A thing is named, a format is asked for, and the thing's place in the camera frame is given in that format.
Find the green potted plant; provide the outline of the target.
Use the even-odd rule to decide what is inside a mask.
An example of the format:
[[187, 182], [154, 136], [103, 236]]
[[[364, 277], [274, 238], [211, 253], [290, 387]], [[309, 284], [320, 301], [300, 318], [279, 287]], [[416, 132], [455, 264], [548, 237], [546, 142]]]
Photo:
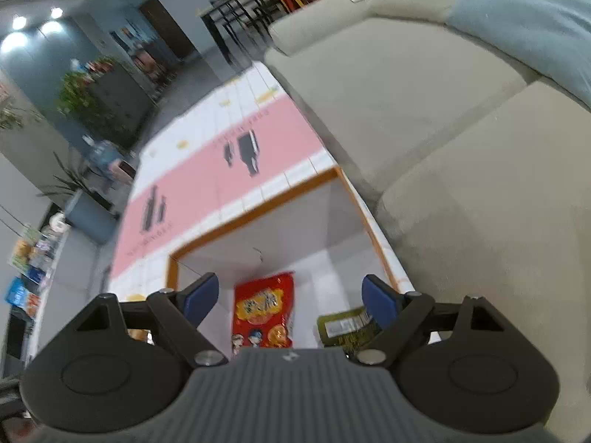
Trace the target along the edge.
[[90, 86], [112, 72], [115, 63], [114, 58], [102, 56], [87, 62], [82, 69], [65, 73], [57, 100], [58, 111], [96, 132], [105, 133], [111, 129], [115, 117], [106, 105], [93, 95]]

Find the light blue cushion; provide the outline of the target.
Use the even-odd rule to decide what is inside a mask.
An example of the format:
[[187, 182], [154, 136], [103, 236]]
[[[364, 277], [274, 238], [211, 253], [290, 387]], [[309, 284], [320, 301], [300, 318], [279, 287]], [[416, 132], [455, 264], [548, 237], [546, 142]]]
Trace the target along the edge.
[[447, 23], [590, 104], [590, 0], [457, 0]]

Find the beige fabric sofa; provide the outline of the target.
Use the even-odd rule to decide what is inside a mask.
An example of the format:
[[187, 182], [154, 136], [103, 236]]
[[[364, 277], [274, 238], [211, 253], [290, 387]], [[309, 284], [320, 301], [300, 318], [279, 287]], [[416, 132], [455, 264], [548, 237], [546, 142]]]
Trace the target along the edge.
[[547, 426], [590, 438], [590, 104], [445, 24], [318, 0], [266, 66], [363, 197], [415, 287], [482, 295], [556, 369]]

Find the blue grey plant pot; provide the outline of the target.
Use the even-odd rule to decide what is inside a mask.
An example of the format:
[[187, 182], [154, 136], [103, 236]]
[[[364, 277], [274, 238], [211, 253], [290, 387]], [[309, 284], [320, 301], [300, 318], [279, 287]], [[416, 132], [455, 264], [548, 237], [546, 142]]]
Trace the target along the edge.
[[99, 245], [107, 243], [117, 226], [114, 216], [87, 192], [77, 190], [68, 200], [66, 221]]

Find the magazine rack shelf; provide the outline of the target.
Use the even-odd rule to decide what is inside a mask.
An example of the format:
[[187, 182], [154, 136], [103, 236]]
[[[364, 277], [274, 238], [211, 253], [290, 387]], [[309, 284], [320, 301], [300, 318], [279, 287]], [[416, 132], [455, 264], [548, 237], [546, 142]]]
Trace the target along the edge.
[[5, 301], [25, 312], [32, 320], [41, 303], [40, 291], [55, 259], [60, 234], [49, 225], [41, 230], [24, 225], [8, 258], [17, 275], [6, 293]]

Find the pink checkered tablecloth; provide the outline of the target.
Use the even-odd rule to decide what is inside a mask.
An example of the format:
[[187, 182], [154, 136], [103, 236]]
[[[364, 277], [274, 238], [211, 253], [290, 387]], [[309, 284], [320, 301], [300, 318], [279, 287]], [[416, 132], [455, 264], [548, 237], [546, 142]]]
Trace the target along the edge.
[[252, 65], [141, 151], [110, 291], [124, 300], [168, 287], [169, 256], [182, 245], [334, 167], [266, 65]]

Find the black dining table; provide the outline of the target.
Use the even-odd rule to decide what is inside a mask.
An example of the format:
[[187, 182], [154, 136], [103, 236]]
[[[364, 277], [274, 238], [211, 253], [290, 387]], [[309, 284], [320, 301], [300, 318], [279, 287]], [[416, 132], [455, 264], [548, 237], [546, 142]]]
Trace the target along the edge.
[[197, 17], [211, 34], [214, 44], [228, 64], [234, 64], [232, 52], [226, 40], [242, 53], [249, 55], [243, 35], [257, 46], [256, 37], [266, 42], [270, 39], [270, 25], [287, 14], [280, 0], [213, 0]]

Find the red snack bag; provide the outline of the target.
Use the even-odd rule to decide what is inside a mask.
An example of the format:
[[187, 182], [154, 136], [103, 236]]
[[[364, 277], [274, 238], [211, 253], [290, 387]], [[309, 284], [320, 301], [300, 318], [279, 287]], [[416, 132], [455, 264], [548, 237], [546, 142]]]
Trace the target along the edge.
[[231, 347], [290, 348], [294, 320], [294, 273], [284, 272], [235, 287]]

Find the dark grey cabinet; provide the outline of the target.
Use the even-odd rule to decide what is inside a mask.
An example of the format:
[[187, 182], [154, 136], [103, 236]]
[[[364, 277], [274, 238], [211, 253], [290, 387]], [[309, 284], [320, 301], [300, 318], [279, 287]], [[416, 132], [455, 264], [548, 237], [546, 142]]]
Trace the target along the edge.
[[93, 77], [88, 92], [98, 104], [96, 129], [105, 138], [129, 149], [138, 140], [153, 110], [153, 102], [118, 62]]

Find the dark green snack packet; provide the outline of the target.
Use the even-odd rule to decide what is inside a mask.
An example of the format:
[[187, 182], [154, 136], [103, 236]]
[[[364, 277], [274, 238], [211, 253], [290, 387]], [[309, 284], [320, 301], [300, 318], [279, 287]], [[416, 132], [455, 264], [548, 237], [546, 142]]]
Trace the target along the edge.
[[317, 329], [322, 347], [341, 348], [346, 356], [355, 355], [356, 351], [381, 332], [380, 326], [365, 306], [320, 316], [317, 319]]

